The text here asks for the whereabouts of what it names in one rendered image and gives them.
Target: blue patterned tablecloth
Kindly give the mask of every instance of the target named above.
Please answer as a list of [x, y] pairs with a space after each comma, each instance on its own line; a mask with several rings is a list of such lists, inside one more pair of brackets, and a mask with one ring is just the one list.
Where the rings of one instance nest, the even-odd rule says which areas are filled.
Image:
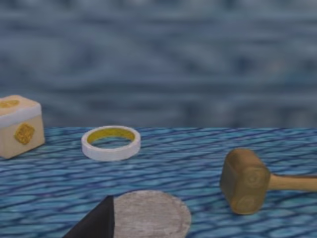
[[44, 146], [0, 161], [1, 238], [60, 238], [105, 196], [141, 189], [188, 205], [188, 238], [317, 237], [317, 193], [270, 191], [260, 212], [236, 216], [218, 186], [226, 153], [241, 146], [272, 172], [317, 174], [317, 129], [137, 128], [140, 153], [111, 163], [82, 154], [89, 129], [48, 128]]

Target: wooden handle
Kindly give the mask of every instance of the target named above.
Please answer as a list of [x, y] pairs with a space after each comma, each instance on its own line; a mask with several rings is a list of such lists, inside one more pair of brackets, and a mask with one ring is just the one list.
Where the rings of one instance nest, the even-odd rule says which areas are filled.
[[271, 174], [268, 190], [317, 192], [317, 176], [278, 176]]

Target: hammer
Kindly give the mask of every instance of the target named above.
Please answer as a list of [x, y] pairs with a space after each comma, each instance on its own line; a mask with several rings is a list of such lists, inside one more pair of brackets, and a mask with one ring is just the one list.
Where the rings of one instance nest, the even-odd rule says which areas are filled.
[[234, 213], [251, 215], [261, 209], [266, 191], [317, 191], [317, 176], [271, 174], [252, 150], [235, 148], [225, 158], [220, 188]]

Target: round gray disc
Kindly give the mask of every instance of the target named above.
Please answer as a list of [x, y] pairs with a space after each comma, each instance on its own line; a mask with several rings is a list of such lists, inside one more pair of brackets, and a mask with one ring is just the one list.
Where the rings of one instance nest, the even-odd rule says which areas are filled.
[[114, 200], [114, 238], [185, 238], [191, 213], [161, 191], [135, 191]]

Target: box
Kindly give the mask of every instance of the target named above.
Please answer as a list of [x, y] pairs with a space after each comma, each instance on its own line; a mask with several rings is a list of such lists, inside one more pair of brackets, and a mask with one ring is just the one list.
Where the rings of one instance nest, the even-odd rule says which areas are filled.
[[18, 95], [0, 98], [0, 157], [12, 158], [44, 142], [41, 105]]

